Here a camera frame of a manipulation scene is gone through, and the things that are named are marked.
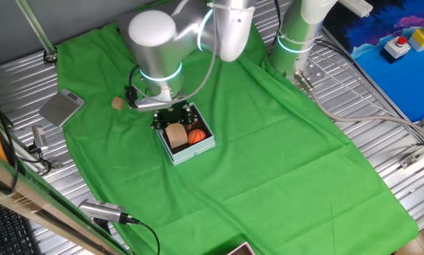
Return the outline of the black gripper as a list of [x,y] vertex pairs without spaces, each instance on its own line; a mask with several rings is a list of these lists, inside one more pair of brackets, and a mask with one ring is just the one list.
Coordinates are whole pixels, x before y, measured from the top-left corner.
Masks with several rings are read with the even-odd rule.
[[193,124],[197,121],[198,118],[194,109],[186,101],[181,101],[170,108],[160,110],[159,113],[154,113],[151,128],[162,130],[166,128],[167,123]]

